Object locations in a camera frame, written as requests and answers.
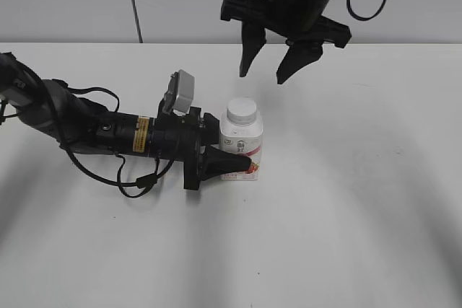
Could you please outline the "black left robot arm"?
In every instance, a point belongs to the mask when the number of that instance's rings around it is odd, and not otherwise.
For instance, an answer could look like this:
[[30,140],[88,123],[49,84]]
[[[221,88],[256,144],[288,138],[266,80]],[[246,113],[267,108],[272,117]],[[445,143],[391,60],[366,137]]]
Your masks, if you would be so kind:
[[[41,79],[12,53],[1,54],[1,107],[11,105],[14,117],[54,138],[81,172],[124,195],[128,188],[138,188],[139,196],[148,193],[175,162],[183,163],[183,187],[189,190],[229,169],[227,156],[217,148],[218,119],[191,104],[193,83],[182,70],[172,74],[157,115],[150,118],[109,110],[86,97],[91,92],[116,97],[109,89],[77,89],[63,80]],[[150,157],[155,169],[131,182],[123,181],[119,170],[111,180],[86,168],[77,158],[80,154],[122,161],[128,156]]]

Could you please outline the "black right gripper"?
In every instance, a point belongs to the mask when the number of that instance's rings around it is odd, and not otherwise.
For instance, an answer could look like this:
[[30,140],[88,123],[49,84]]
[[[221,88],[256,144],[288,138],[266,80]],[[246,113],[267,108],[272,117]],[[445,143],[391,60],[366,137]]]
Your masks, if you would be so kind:
[[288,51],[276,71],[277,84],[318,61],[323,42],[343,48],[352,34],[348,26],[323,16],[330,0],[223,0],[220,19],[242,23],[239,74],[245,77],[266,44],[266,31],[286,38]]

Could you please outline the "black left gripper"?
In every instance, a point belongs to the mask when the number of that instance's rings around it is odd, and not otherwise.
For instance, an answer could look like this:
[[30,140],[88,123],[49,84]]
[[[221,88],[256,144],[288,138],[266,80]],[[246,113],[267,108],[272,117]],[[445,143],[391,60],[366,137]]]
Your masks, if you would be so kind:
[[211,113],[201,117],[200,107],[191,107],[185,115],[165,113],[159,107],[154,119],[149,154],[167,161],[157,178],[164,176],[174,162],[183,163],[183,188],[198,190],[201,181],[233,172],[247,172],[251,159],[247,156],[206,147],[219,143],[219,119]]

